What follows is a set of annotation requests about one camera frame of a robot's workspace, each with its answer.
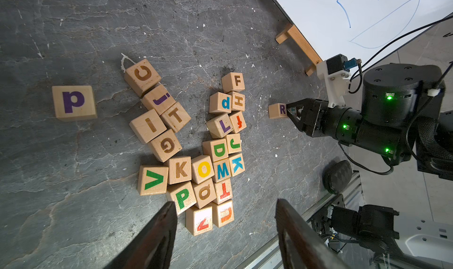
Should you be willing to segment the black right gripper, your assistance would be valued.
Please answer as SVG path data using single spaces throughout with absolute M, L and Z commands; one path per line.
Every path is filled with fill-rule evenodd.
M 286 105 L 297 129 L 310 137 L 353 138 L 361 127 L 361 112 L 328 101 L 306 98 Z

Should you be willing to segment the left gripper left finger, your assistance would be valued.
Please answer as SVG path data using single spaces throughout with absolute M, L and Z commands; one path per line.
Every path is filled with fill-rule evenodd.
M 167 202 L 107 269 L 168 269 L 176 237 L 178 216 Z

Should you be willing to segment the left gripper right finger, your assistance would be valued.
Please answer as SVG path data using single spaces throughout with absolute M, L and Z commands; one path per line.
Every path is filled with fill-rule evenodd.
M 285 269 L 348 268 L 287 200 L 277 200 L 275 219 Z

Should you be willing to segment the wooden block purple R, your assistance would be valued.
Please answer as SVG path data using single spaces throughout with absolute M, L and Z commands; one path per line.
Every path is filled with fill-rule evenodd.
M 287 118 L 288 115 L 287 115 L 286 104 L 276 103 L 276 104 L 269 105 L 268 115 L 269 115 L 270 119 Z

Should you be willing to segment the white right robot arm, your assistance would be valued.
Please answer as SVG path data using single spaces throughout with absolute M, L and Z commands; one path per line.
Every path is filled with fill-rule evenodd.
M 420 172 L 453 178 L 453 114 L 442 112 L 446 71 L 435 65 L 386 64 L 363 72 L 364 63 L 342 54 L 317 65 L 327 100 L 282 104 L 306 135 L 331 137 L 341 149 L 357 146 L 380 155 L 390 175 L 415 159 Z M 432 269 L 453 260 L 453 228 L 411 218 L 378 205 L 347 209 L 334 200 L 311 219 L 325 242 L 357 244 L 374 252 L 377 268 Z

